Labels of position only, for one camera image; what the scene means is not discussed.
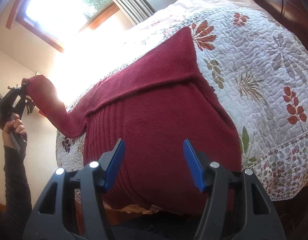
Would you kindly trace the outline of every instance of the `window frame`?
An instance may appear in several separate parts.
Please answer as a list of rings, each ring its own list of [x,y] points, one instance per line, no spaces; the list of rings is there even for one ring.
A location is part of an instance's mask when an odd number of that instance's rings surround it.
[[[47,33],[45,30],[35,24],[35,22],[33,22],[29,17],[27,17],[26,9],[29,2],[30,0],[15,0],[6,22],[6,28],[10,30],[15,25],[15,22],[17,22],[23,27],[25,27],[27,30],[29,30],[31,33],[35,34],[43,41],[57,49],[59,52],[64,53],[64,44],[62,42]],[[118,6],[113,1],[110,1],[100,10],[98,10],[80,29],[79,32],[85,30],[86,28],[95,30],[118,10]]]

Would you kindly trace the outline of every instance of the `metal rivet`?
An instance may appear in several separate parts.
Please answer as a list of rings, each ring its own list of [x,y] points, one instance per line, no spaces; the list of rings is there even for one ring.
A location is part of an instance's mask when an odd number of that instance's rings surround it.
[[[212,167],[212,168],[218,168],[219,166],[220,166],[220,164],[218,163],[218,162],[211,162],[210,163],[210,166]]]
[[[253,171],[251,169],[246,169],[244,172],[245,172],[246,175],[252,175],[253,174]]]
[[[99,163],[97,161],[93,161],[93,162],[90,163],[91,168],[97,168],[98,165],[99,165]]]
[[[64,173],[64,169],[63,168],[58,168],[56,171],[55,171],[55,173],[57,174],[57,175],[62,175],[63,173]]]

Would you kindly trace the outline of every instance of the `sunlight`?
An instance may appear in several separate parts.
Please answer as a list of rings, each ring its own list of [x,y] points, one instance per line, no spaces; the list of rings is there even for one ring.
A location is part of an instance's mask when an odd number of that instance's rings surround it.
[[[61,42],[67,42],[87,22],[84,0],[31,0],[26,15]]]
[[[50,75],[65,105],[123,64],[124,53],[120,48],[126,40],[125,30],[114,14],[96,30],[87,28],[66,45],[63,57],[55,63]]]

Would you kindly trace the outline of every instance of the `finger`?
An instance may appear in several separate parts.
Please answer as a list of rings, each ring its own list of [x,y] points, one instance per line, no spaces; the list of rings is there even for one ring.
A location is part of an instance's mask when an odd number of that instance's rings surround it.
[[[12,129],[14,123],[15,123],[15,120],[6,122],[6,124],[5,124],[5,126],[4,126],[4,129],[3,129],[3,132],[9,133],[9,132],[10,132],[10,129]]]
[[[25,129],[25,127],[21,124],[21,125],[17,126],[15,132],[16,132],[16,133],[20,133],[20,132],[21,132],[22,130],[24,130],[24,129]]]
[[[20,131],[19,134],[20,134],[21,136],[23,136],[23,138],[25,139],[25,141],[27,141],[27,132],[26,132],[25,129],[22,130],[22,131]]]
[[[19,115],[14,113],[14,119],[20,119]]]
[[[14,122],[14,128],[17,129],[17,127],[18,127],[19,125],[22,125],[22,124],[23,124],[23,121],[22,121],[22,120],[16,119],[15,122]]]

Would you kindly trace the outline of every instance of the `red sweater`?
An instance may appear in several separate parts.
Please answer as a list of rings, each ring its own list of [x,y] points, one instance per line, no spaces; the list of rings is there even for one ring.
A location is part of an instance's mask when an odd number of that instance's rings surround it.
[[[241,170],[236,128],[199,72],[187,27],[97,83],[70,113],[47,78],[28,80],[27,92],[57,129],[69,138],[86,131],[84,165],[111,150],[118,138],[125,140],[115,185],[103,195],[114,209],[137,203],[202,213],[207,196],[194,186],[187,167],[186,138],[211,160]]]

